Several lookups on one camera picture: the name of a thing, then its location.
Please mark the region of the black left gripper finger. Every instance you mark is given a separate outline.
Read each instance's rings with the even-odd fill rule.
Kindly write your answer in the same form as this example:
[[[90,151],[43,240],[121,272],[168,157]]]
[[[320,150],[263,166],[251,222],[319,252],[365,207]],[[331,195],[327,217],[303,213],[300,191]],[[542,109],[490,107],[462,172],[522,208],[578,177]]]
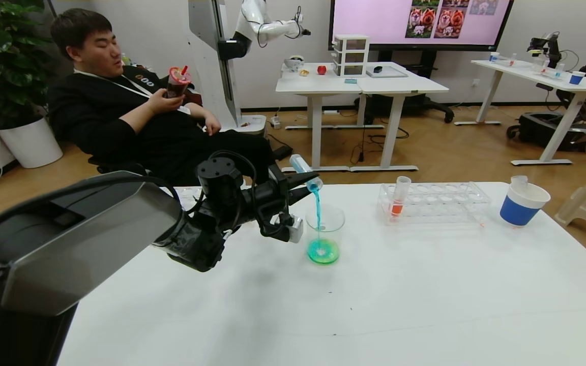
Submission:
[[[307,190],[319,190],[319,174],[315,171],[286,174],[288,189],[305,186]]]
[[[291,189],[288,191],[287,205],[291,206],[296,204],[296,202],[299,202],[311,194],[312,192],[307,188],[307,186],[300,186],[299,188]]]

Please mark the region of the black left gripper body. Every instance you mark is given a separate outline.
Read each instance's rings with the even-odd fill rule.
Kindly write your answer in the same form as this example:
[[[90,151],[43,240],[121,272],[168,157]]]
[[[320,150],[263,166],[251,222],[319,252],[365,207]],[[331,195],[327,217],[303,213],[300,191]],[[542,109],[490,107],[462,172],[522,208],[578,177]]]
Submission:
[[[252,216],[274,216],[288,213],[288,181],[277,165],[271,165],[268,180],[243,190],[247,213]]]

